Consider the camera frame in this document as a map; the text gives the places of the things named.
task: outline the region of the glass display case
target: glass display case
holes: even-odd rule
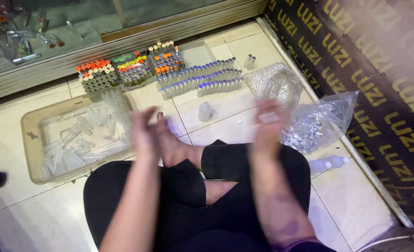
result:
[[[0,97],[262,13],[266,0],[0,0]]]

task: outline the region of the black pants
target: black pants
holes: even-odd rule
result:
[[[201,158],[205,177],[238,182],[208,207],[205,207],[202,176],[188,159],[173,167],[162,168],[159,217],[154,241],[156,251],[165,251],[172,244],[212,229],[244,232],[257,243],[268,246],[252,198],[247,148],[248,144],[225,144],[220,140],[205,147]],[[288,146],[282,147],[279,159],[291,190],[302,209],[308,213],[311,180],[307,160]],[[97,247],[120,200],[130,167],[131,161],[104,164],[92,172],[85,183],[85,216]]]

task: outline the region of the plastic bag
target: plastic bag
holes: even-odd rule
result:
[[[327,96],[316,102],[297,106],[291,111],[280,142],[303,154],[336,142],[345,134],[353,117],[359,91]]]
[[[297,105],[303,90],[296,75],[280,62],[248,73],[244,80],[255,96],[277,99],[288,110]]]

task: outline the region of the hand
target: hand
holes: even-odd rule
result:
[[[155,124],[149,124],[149,119],[154,114],[156,107],[150,107],[144,111],[132,111],[132,124],[134,125],[134,144],[137,158],[158,162],[160,149],[155,134]]]
[[[251,145],[251,155],[275,158],[281,148],[279,136],[286,125],[286,113],[276,100],[258,100],[255,116],[257,130],[255,142]]]

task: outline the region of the white plastic bottle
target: white plastic bottle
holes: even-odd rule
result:
[[[199,105],[198,119],[201,122],[207,122],[210,118],[211,106],[208,102],[203,102]]]
[[[313,161],[308,161],[310,165],[311,173],[322,173],[328,169],[331,169],[332,164],[328,161],[322,159],[316,159]]]
[[[331,156],[331,157],[327,157],[327,158],[322,158],[322,160],[330,162],[332,164],[331,169],[341,168],[343,165],[350,162],[350,159],[348,157],[343,158],[343,157],[339,157],[339,156],[336,156],[336,155]]]

